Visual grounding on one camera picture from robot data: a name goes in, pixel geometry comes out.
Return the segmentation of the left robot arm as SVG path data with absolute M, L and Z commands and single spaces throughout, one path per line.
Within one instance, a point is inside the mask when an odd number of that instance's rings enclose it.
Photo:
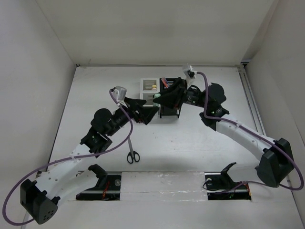
M 37 224 L 50 220 L 67 199 L 86 189 L 101 189 L 106 185 L 107 172 L 99 165 L 98 158 L 110 151 L 110 137 L 124 125 L 150 123 L 159 109 L 145 104 L 145 100 L 126 97 L 118 102 L 115 112 L 106 108 L 97 110 L 88 133 L 68 158 L 55 162 L 54 167 L 48 165 L 49 170 L 34 181 L 25 179 L 21 183 L 20 203 Z

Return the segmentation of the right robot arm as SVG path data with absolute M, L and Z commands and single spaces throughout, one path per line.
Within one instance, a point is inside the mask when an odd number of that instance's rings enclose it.
M 195 85 L 187 87 L 186 80 L 181 78 L 153 97 L 154 103 L 169 109 L 179 110 L 183 104 L 202 107 L 199 114 L 202 122 L 252 153 L 259 160 L 255 167 L 259 179 L 269 187 L 279 187 L 295 167 L 290 143 L 284 138 L 266 137 L 244 125 L 222 107 L 225 100 L 221 85 L 212 83 L 201 91 Z

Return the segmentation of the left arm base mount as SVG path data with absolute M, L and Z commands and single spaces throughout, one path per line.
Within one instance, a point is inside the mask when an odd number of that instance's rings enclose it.
M 95 186 L 76 195 L 79 201 L 119 201 L 121 195 L 122 172 L 106 172 L 99 165 L 92 165 L 89 170 L 98 179 Z

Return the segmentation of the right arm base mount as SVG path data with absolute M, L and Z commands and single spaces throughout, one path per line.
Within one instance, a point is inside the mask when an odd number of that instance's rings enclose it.
M 230 163 L 218 172 L 205 172 L 203 189 L 207 191 L 208 200 L 252 200 L 249 186 L 242 185 L 232 189 L 241 182 L 234 182 L 228 175 L 228 171 L 236 162 Z

